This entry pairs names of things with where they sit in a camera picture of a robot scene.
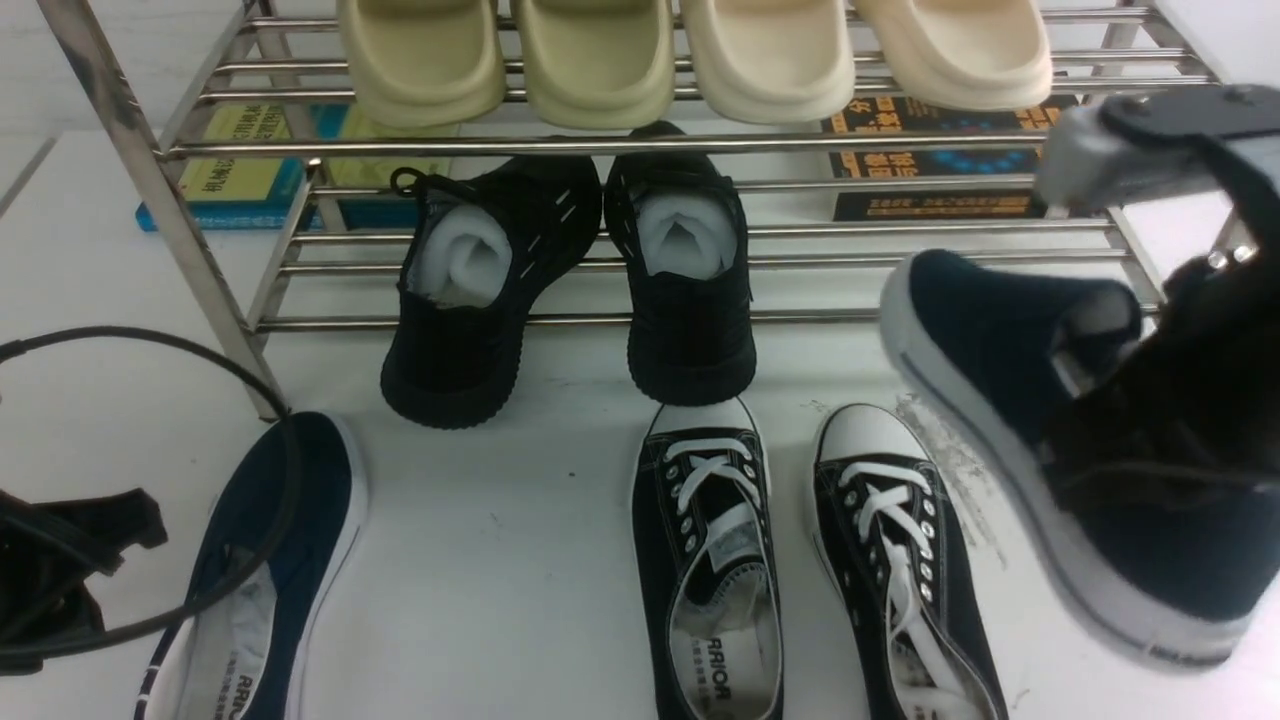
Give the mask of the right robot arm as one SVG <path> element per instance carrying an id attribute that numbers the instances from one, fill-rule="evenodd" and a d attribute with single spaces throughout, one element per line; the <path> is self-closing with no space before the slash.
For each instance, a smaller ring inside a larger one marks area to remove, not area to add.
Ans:
<path id="1" fill-rule="evenodd" d="M 1171 511 L 1277 493 L 1277 91 L 1179 88 L 1075 108 L 1036 192 L 1096 210 L 1215 186 L 1254 241 L 1172 275 L 1152 334 L 1051 418 L 1039 445 L 1068 511 Z"/>

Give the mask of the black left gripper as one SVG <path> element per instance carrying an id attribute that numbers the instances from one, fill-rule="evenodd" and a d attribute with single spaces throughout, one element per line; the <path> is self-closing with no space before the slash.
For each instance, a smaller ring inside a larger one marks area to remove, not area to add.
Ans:
<path id="1" fill-rule="evenodd" d="M 54 648 L 100 647 L 102 612 L 86 582 L 113 575 L 132 546 L 164 544 L 157 502 L 142 489 L 28 503 L 3 493 L 3 675 L 36 674 Z"/>

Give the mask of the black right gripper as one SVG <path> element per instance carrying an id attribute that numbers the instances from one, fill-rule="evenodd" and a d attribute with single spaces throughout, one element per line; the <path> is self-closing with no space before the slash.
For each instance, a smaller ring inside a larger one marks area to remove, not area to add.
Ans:
<path id="1" fill-rule="evenodd" d="M 1055 503 L 1206 510 L 1277 502 L 1277 141 L 1206 141 L 1197 156 L 1258 245 L 1216 269 L 1179 269 L 1142 340 L 1112 301 L 1093 299 L 1053 331 L 1050 361 L 1071 392 L 1039 456 Z"/>

